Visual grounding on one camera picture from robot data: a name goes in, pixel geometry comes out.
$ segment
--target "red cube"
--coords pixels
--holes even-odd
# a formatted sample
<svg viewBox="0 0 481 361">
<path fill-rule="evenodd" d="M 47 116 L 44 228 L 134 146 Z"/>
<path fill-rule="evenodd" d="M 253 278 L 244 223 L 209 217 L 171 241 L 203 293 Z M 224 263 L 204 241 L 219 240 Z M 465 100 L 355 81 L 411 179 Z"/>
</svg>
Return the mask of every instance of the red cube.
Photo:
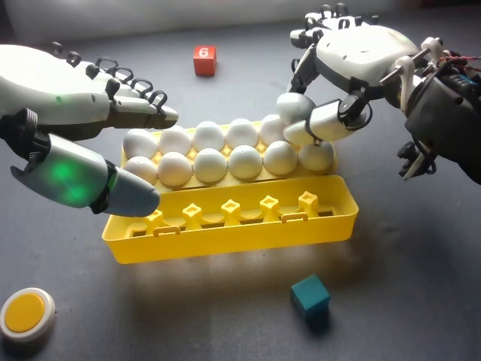
<svg viewBox="0 0 481 361">
<path fill-rule="evenodd" d="M 216 47 L 201 45 L 195 48 L 194 70 L 195 75 L 213 77 L 216 73 L 217 56 Z"/>
</svg>

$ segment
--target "blue block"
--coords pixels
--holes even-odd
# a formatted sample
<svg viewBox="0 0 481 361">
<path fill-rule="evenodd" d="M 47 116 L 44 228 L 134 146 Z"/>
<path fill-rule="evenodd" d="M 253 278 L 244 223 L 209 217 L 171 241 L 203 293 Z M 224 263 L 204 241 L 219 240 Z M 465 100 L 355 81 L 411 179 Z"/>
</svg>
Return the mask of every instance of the blue block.
<svg viewBox="0 0 481 361">
<path fill-rule="evenodd" d="M 326 312 L 331 296 L 316 275 L 311 275 L 291 287 L 295 307 L 304 319 Z"/>
</svg>

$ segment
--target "gray wall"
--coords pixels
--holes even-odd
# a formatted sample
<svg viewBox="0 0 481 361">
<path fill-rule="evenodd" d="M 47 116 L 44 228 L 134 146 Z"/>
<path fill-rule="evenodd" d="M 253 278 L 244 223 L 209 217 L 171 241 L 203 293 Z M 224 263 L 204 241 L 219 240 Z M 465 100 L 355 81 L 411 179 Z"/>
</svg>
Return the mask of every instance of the gray wall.
<svg viewBox="0 0 481 361">
<path fill-rule="evenodd" d="M 348 0 L 353 14 L 395 11 L 415 0 Z M 299 20 L 319 0 L 5 0 L 26 43 L 100 38 L 172 29 Z"/>
</svg>

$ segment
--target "robotic hand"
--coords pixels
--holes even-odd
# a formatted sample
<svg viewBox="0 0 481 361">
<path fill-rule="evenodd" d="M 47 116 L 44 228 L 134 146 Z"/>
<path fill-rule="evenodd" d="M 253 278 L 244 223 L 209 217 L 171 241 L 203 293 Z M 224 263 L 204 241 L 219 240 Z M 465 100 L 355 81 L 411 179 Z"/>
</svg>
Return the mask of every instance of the robotic hand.
<svg viewBox="0 0 481 361">
<path fill-rule="evenodd" d="M 305 29 L 291 32 L 292 44 L 307 50 L 292 61 L 294 75 L 277 100 L 284 136 L 299 145 L 345 138 L 371 121 L 369 101 L 385 98 L 403 111 L 413 136 L 398 152 L 407 160 L 404 179 L 435 173 L 442 156 L 481 184 L 481 77 L 468 62 L 476 58 L 444 50 L 439 38 L 427 38 L 419 51 L 377 22 L 349 16 L 344 4 L 324 5 L 306 15 Z M 316 106 L 304 92 L 319 75 L 348 96 Z"/>
<path fill-rule="evenodd" d="M 66 60 L 54 56 L 61 52 L 58 43 L 53 54 L 0 45 L 0 138 L 28 161 L 24 170 L 11 167 L 12 175 L 63 205 L 148 216 L 160 202 L 156 188 L 73 141 L 111 126 L 165 129 L 176 123 L 177 112 L 164 106 L 164 92 L 133 79 L 115 60 L 102 57 L 92 64 L 75 52 Z M 101 68 L 107 60 L 114 66 Z"/>
</svg>

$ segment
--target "table surface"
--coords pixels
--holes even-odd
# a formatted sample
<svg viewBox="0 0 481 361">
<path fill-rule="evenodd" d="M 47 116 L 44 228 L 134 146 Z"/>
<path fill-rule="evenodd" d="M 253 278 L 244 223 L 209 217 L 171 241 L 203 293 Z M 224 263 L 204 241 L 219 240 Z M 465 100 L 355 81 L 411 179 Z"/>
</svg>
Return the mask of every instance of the table surface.
<svg viewBox="0 0 481 361">
<path fill-rule="evenodd" d="M 439 36 L 479 54 L 481 8 L 399 14 L 383 23 L 417 44 Z M 300 26 L 236 27 L 67 44 L 84 59 L 110 55 L 169 95 L 179 124 L 260 120 L 291 76 Z M 217 46 L 213 78 L 199 78 L 192 51 Z M 344 94 L 323 79 L 307 91 L 321 104 Z M 450 360 L 481 359 L 481 188 L 457 165 L 402 181 L 396 152 L 410 140 L 400 111 L 373 102 L 370 126 L 337 143 L 338 174 L 360 213 L 346 242 L 119 265 L 101 239 L 106 215 L 53 204 L 17 183 L 23 166 L 0 144 L 0 299 L 40 287 L 56 303 L 48 342 L 0 359 Z M 125 130 L 84 144 L 119 162 Z M 331 293 L 328 328 L 313 334 L 289 288 L 317 273 Z"/>
</svg>

